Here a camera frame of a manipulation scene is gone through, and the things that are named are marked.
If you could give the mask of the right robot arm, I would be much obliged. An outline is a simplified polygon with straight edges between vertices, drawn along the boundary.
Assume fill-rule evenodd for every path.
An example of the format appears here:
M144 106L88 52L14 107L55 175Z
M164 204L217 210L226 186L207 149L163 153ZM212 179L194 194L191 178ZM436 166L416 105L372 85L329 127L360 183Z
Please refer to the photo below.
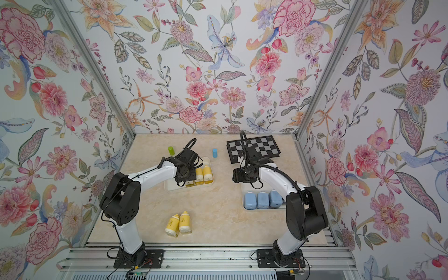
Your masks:
M304 267L299 261L303 257L301 247L309 236L320 233L329 225L320 191L315 186L299 184L269 157L257 155L255 147L247 145L248 138L244 131L240 132L240 141L240 167L233 171L233 182L251 186L256 182L267 184L286 202L288 230L274 241L270 252L257 251L259 267L287 268L293 264Z

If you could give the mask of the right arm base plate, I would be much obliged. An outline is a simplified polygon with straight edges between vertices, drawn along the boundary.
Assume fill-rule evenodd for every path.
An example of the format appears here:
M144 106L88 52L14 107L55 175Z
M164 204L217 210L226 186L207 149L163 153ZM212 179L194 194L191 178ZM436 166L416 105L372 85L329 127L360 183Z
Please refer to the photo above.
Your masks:
M303 252L299 249L294 253L283 255L277 249L258 249L255 251L259 268L306 268Z

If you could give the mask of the yellow sharpener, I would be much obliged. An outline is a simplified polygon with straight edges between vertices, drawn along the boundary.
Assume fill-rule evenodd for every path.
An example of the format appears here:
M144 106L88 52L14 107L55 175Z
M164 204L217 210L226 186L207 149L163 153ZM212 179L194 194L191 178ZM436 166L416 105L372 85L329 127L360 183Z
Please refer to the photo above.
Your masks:
M185 186L186 187L195 186L195 182L193 180L192 181L187 181L187 182L185 182Z
M178 214L174 214L173 216L171 216L168 221L168 224L164 229L165 233L169 236L176 238L178 236L179 223L180 223L180 216Z
M191 233L191 218L187 211L184 211L179 219L179 231L182 234Z
M203 177L204 177L204 183L205 184L210 184L213 182L214 180L214 176L212 173L212 169L209 165L205 165L203 167Z
M195 185L204 184L203 169L202 168L197 168L195 171L196 171Z

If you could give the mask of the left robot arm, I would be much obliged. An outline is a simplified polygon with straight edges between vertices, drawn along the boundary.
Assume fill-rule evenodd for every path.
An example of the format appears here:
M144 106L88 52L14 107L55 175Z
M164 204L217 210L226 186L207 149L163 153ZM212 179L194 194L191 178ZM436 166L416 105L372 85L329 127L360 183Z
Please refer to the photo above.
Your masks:
M190 140L179 154L163 157L152 168L133 175L121 172L113 175L101 199L101 220L111 222L120 241L120 253L125 262L133 267L146 262L145 244L138 233L136 216L140 207L141 193L159 183L173 179L178 187L185 187L197 179L196 170L204 164L193 151L197 142Z

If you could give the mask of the blue sharpener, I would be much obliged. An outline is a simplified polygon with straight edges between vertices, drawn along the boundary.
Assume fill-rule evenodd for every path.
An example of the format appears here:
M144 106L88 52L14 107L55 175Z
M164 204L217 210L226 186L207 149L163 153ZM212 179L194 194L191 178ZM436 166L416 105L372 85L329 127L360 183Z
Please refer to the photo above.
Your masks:
M243 206L245 210L255 210L257 208L257 196L253 192L247 192L244 195Z
M278 209L283 205L284 201L281 195L275 191L272 190L269 193L269 207L272 209Z
M269 207L270 207L269 194L266 192L259 192L257 194L257 209L265 210L269 209Z

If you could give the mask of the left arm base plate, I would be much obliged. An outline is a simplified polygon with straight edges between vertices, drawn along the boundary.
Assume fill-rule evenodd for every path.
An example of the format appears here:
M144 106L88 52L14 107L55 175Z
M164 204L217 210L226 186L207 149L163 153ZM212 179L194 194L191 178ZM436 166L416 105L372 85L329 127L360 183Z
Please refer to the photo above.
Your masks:
M140 250L134 254L129 254L126 253L123 249L120 249L117 253L117 256L114 258L113 268L161 268L164 253L164 250L145 249L145 251Z

